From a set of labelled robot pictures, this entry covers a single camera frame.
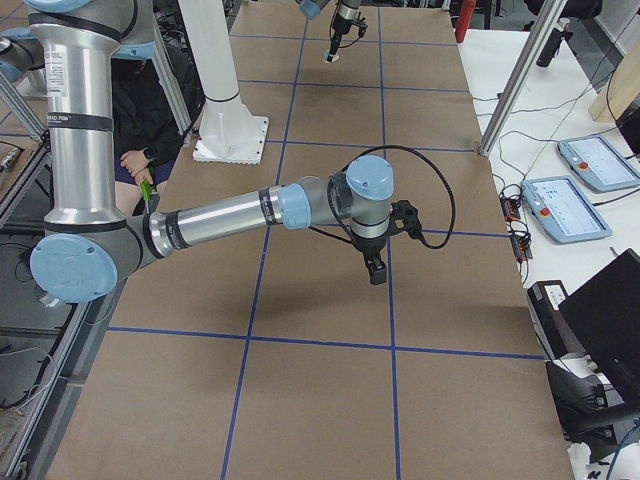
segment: tablet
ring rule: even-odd
[[[613,233],[569,176],[525,180],[522,198],[558,243],[596,240]]]
[[[597,192],[640,185],[640,173],[600,135],[562,140],[558,150],[569,167]]]

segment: electronic device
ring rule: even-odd
[[[598,192],[640,185],[640,173],[601,135],[562,140],[558,150],[569,167]]]
[[[558,243],[595,240],[613,233],[569,176],[525,180],[522,198]]]
[[[625,402],[640,400],[638,254],[620,254],[569,295],[560,312]]]

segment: red cylinder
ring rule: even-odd
[[[458,23],[456,23],[456,42],[464,42],[464,36],[467,34],[467,29],[471,23],[471,17],[473,11],[476,9],[476,0],[464,0],[462,7],[460,7],[460,17]]]

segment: metal pole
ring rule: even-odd
[[[540,56],[544,45],[551,34],[556,21],[560,18],[560,14],[567,4],[568,0],[546,0],[536,21],[527,43],[525,43],[520,53],[520,57],[516,62],[516,66],[507,81],[504,92],[500,97],[500,101],[496,106],[489,125],[484,132],[478,153],[482,156],[489,156],[493,146],[496,144],[500,132],[511,114],[511,110],[520,95],[520,91],[527,80],[531,66]]]
[[[41,140],[46,128],[31,107],[24,101],[20,92],[0,71],[0,98],[7,104],[20,123],[34,140]]]
[[[191,118],[189,117],[189,111],[184,102],[182,91],[178,85],[178,80],[171,69],[169,56],[167,55],[167,50],[162,40],[162,34],[155,19],[153,20],[153,37],[156,42],[156,50],[153,54],[153,66],[156,67],[160,85],[164,90],[164,94],[173,112],[173,118],[176,120],[178,131],[180,135],[183,135],[189,129],[189,125],[191,125]],[[190,141],[191,134],[187,132],[185,144],[189,144]]]

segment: black monitor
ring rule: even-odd
[[[624,401],[640,400],[640,257],[626,250],[560,311]]]

